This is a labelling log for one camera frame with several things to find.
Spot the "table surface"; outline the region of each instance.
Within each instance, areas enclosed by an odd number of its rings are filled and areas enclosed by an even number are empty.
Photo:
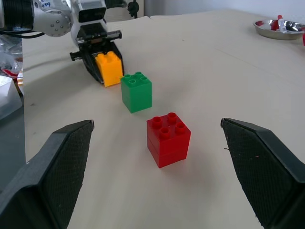
[[[109,23],[126,73],[153,83],[153,107],[130,114],[119,85],[89,76],[69,35],[24,41],[26,157],[49,135],[94,119],[71,229],[259,229],[237,180],[220,121],[271,129],[305,162],[305,48],[256,34],[262,17],[222,10]],[[192,131],[188,158],[159,169],[146,120],[176,112]]]

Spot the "yellow lego brick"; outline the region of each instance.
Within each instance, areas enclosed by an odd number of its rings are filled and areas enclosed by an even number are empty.
[[[123,78],[122,61],[113,52],[110,51],[106,55],[101,53],[95,58],[104,79],[104,86],[109,87],[121,82]]]

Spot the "silver tray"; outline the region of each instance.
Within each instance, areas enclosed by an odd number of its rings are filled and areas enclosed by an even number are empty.
[[[273,22],[277,23],[276,20],[262,20],[254,22],[253,25],[258,34],[277,40],[296,40],[301,38],[305,32],[303,31],[305,25],[292,21],[285,21],[287,32],[274,31],[271,30]]]

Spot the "toy block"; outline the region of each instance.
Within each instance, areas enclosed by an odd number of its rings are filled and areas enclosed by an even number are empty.
[[[152,107],[153,85],[142,73],[125,75],[121,87],[123,103],[131,113]]]
[[[95,61],[100,69],[105,87],[121,82],[123,78],[122,61],[113,51],[98,54]]]
[[[159,167],[187,157],[191,131],[175,113],[147,121],[147,146]]]

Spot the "white wall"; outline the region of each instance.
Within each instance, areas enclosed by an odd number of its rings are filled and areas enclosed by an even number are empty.
[[[144,8],[147,16],[230,8],[305,23],[305,0],[145,0]]]

